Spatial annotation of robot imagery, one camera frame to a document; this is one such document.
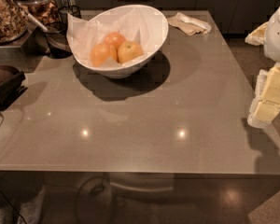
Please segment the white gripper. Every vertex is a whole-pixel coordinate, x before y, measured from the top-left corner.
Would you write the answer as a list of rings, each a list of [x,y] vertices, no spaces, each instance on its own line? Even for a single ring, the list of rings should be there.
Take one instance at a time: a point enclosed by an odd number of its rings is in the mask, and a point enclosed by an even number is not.
[[[264,44],[266,57],[276,62],[269,71],[261,69],[257,77],[255,98],[249,108],[247,123],[264,129],[280,113],[280,7],[246,38],[253,46]]]

